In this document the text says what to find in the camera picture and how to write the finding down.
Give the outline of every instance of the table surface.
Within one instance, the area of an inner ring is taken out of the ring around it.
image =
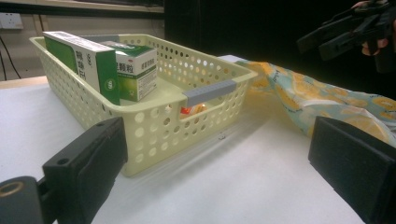
[[[83,132],[44,77],[0,83],[0,182],[40,179]],[[363,223],[310,165],[309,144],[274,96],[249,92],[236,123],[119,174],[93,223]]]

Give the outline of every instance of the plastic basket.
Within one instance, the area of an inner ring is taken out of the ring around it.
[[[202,52],[150,35],[102,36],[102,40],[147,45],[158,50],[157,88],[135,104],[111,104],[46,50],[44,37],[32,37],[51,89],[78,122],[89,129],[123,117],[128,161],[134,175],[233,123],[256,73]],[[180,108],[205,102],[206,111],[180,118]]]

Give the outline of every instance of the gray basket handle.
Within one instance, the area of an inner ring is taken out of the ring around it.
[[[236,82],[225,80],[218,83],[182,92],[187,96],[187,107],[198,105],[216,97],[233,92],[236,89]]]

